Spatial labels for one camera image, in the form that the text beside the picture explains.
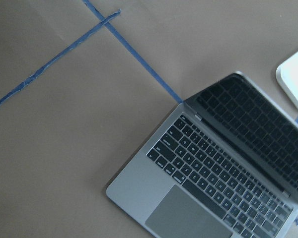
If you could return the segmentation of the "grey laptop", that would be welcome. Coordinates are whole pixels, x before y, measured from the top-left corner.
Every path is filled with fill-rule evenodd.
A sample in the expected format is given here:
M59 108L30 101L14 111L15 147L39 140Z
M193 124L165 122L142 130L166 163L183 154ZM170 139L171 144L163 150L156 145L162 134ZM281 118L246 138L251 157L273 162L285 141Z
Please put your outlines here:
M232 73L179 104L106 195L157 238L283 238L298 215L298 123Z

